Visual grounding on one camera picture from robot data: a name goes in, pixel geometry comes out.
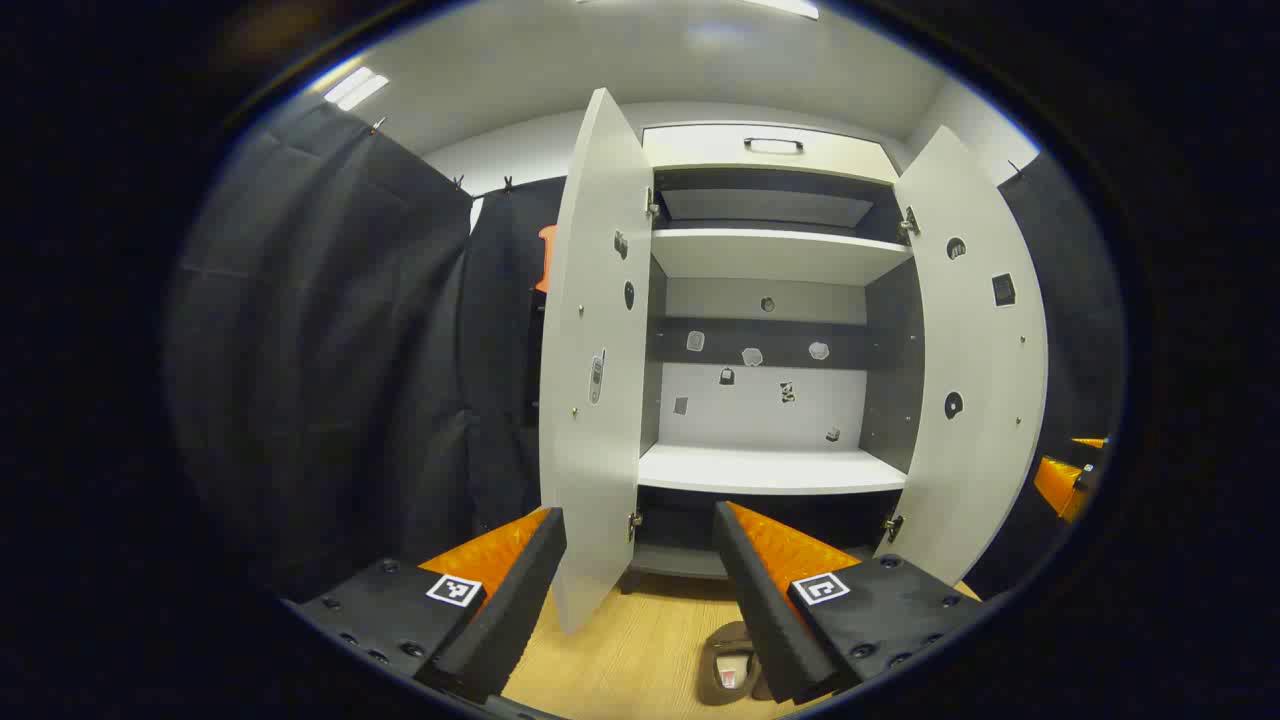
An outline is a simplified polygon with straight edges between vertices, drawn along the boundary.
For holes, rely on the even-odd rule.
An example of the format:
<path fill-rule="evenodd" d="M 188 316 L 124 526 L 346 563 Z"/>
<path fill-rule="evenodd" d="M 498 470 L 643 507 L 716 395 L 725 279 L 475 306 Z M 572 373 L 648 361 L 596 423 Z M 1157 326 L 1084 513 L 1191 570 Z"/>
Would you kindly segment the white shoe cabinet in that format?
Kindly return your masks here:
<path fill-rule="evenodd" d="M 872 293 L 913 277 L 895 184 L 653 169 L 636 547 L 620 591 L 722 580 L 710 506 L 764 501 L 868 544 L 909 450 L 876 437 L 896 347 Z"/>

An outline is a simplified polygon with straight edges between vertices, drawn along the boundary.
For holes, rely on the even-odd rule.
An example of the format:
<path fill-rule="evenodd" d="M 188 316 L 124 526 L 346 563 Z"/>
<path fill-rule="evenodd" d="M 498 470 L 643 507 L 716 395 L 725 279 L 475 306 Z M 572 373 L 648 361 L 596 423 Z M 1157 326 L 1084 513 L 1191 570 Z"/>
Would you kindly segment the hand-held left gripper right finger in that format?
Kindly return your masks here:
<path fill-rule="evenodd" d="M 858 559 L 740 503 L 716 505 L 712 538 L 780 702 L 801 705 L 896 673 L 984 611 L 906 559 Z"/>

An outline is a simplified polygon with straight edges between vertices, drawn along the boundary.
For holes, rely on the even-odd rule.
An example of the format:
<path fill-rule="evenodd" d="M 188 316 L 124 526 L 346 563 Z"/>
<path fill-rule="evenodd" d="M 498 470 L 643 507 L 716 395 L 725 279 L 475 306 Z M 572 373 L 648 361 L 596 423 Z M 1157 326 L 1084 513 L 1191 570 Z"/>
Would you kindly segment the white cabinet door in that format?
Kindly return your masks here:
<path fill-rule="evenodd" d="M 1044 305 L 1024 236 L 979 158 L 940 127 L 900 176 L 915 219 L 924 359 L 896 555 L 946 585 L 1005 524 L 1036 460 L 1048 379 Z"/>
<path fill-rule="evenodd" d="M 595 90 L 558 211 L 539 380 L 541 500 L 567 537 L 552 584 L 566 634 L 591 621 L 634 556 L 653 183 L 635 129 Z"/>

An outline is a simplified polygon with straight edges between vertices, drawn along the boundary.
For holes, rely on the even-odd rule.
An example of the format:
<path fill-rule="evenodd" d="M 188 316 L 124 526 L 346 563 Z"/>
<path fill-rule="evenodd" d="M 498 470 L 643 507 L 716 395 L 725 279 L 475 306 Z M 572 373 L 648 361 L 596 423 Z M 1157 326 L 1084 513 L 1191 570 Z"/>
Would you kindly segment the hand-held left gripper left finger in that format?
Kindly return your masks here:
<path fill-rule="evenodd" d="M 566 546 L 562 509 L 538 509 L 425 562 L 379 559 L 291 606 L 379 667 L 481 703 L 522 659 Z"/>

